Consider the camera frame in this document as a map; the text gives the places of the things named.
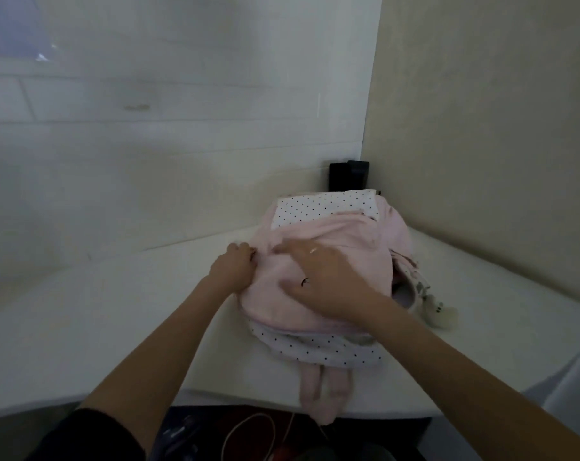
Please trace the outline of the pink footed baby trousers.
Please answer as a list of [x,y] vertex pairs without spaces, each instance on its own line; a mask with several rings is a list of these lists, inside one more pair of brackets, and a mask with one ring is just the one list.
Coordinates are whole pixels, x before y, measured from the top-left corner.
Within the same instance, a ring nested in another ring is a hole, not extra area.
[[301,363],[299,401],[301,409],[318,426],[332,424],[353,393],[353,372],[319,364]]

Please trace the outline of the person's left forearm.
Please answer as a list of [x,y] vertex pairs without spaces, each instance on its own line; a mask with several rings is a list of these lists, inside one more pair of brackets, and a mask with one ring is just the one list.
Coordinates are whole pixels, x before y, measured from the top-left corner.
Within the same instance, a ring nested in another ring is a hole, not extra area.
[[208,275],[81,403],[119,422],[148,455],[195,353],[233,288]]

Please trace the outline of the person's right forearm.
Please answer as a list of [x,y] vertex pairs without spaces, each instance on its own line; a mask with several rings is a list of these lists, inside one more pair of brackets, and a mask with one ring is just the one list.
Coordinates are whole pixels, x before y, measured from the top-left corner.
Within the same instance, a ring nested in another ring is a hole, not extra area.
[[402,365],[483,461],[580,461],[580,436],[418,323],[369,294],[357,321]]

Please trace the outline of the pink baby garment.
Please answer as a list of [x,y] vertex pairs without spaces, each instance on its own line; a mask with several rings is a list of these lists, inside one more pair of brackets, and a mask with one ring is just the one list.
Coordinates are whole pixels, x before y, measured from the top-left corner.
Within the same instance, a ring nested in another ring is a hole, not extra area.
[[238,297],[240,310],[260,325],[284,333],[354,334],[356,326],[322,317],[289,297],[279,287],[288,281],[301,288],[309,278],[289,255],[278,255],[273,248],[284,239],[309,239],[332,246],[342,252],[352,267],[369,285],[383,294],[390,294],[393,284],[393,255],[410,263],[413,253],[409,229],[400,214],[386,201],[380,204],[379,219],[364,214],[346,213],[273,227],[277,206],[273,204],[250,240],[256,249],[257,268],[252,284]]

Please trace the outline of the person's black shirt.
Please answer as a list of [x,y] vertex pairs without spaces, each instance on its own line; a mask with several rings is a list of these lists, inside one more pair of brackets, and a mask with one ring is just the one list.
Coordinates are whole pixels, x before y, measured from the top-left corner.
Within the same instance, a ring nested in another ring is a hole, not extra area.
[[146,461],[146,451],[113,417],[78,409],[44,436],[24,461]]

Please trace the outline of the person's right hand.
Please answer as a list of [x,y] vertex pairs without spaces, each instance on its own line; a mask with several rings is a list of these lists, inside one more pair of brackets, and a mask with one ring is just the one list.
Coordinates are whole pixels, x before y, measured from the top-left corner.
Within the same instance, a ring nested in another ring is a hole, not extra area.
[[276,255],[289,255],[310,278],[315,290],[314,308],[324,317],[362,325],[366,308],[379,294],[351,267],[346,256],[334,247],[312,240],[285,239],[273,248]]

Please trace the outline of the black box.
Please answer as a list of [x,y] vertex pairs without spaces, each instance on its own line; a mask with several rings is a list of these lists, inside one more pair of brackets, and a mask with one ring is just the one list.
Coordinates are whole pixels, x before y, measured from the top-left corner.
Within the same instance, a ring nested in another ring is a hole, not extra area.
[[346,192],[367,188],[370,162],[348,160],[330,163],[328,169],[328,192]]

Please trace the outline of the person's left hand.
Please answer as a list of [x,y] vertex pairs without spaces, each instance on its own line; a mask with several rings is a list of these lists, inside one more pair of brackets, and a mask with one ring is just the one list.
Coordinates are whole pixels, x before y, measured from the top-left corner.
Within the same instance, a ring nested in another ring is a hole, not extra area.
[[253,281],[256,253],[255,247],[247,242],[229,244],[211,265],[208,280],[228,295],[240,293]]

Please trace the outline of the white floral baby garment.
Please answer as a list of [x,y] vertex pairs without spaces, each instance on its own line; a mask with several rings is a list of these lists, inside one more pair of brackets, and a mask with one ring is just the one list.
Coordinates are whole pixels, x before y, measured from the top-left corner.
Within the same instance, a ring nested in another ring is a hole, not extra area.
[[393,251],[391,258],[393,300],[410,314],[419,317],[430,328],[454,329],[458,323],[458,311],[434,296],[429,282],[409,259]]

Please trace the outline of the white polka-dot baby garment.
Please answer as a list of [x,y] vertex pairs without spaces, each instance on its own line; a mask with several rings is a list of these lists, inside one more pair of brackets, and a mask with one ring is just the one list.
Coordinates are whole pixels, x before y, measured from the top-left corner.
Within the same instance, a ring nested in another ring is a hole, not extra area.
[[[280,198],[273,204],[277,206],[273,227],[294,222],[291,215],[300,216],[302,221],[312,221],[333,214],[359,213],[378,220],[380,212],[374,190],[299,195]],[[381,361],[377,342],[362,331],[360,334],[284,333],[245,318],[251,333],[282,358],[346,369]]]

